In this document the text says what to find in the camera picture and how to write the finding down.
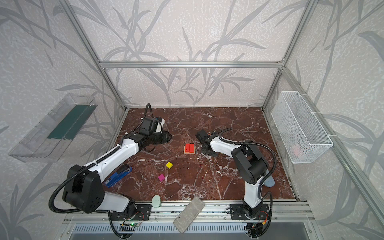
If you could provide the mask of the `magenta cube block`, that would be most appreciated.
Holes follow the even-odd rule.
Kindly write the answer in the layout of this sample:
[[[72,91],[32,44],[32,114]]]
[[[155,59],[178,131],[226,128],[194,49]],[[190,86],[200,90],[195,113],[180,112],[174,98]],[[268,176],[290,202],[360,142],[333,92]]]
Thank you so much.
[[[163,174],[161,174],[161,175],[158,176],[158,179],[159,179],[160,182],[162,182],[162,181],[164,181],[166,178],[165,178],[165,176],[164,176]]]

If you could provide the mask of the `natural wood block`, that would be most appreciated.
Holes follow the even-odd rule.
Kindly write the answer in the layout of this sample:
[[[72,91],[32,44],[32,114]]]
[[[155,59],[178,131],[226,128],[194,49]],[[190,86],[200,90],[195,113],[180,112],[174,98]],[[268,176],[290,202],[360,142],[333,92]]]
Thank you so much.
[[[187,154],[187,155],[188,155],[188,154],[196,154],[196,151],[193,151],[193,152],[185,152],[185,151],[184,151],[184,154]]]

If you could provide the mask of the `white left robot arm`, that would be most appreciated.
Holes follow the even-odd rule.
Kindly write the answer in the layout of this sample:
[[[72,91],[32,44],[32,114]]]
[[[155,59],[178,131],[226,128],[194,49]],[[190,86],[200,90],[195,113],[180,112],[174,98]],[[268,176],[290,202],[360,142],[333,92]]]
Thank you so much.
[[[106,192],[103,182],[117,167],[149,145],[166,144],[172,139],[167,131],[126,134],[119,144],[100,158],[84,165],[72,166],[67,179],[52,193],[48,206],[57,214],[113,211],[131,218],[137,211],[135,201],[120,194]]]

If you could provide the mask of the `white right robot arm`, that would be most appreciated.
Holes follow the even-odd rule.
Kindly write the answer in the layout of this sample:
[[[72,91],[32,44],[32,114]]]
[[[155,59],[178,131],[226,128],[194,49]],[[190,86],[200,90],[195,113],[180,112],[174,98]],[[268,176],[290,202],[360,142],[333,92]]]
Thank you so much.
[[[244,205],[255,210],[262,204],[262,186],[272,175],[277,165],[276,153],[269,147],[254,142],[236,142],[220,137],[219,135],[196,135],[202,145],[202,153],[211,157],[224,154],[232,157],[241,178],[245,181]],[[268,171],[269,163],[260,151],[260,147],[270,152],[273,158],[273,167]]]

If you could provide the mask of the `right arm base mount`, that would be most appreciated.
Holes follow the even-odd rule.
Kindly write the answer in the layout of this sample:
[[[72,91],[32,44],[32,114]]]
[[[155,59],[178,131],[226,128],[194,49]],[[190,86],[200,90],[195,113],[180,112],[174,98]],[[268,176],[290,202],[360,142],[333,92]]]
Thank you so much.
[[[261,203],[255,208],[244,204],[230,204],[228,214],[231,215],[231,220],[265,221],[270,215],[270,208],[265,203]]]

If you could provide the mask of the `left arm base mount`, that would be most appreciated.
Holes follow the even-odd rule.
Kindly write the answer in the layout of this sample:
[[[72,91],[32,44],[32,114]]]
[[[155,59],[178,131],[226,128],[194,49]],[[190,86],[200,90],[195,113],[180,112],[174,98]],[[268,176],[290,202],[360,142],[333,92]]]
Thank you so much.
[[[138,204],[135,207],[135,210],[130,208],[127,213],[122,213],[121,217],[128,221],[148,221],[150,219],[151,204]]]

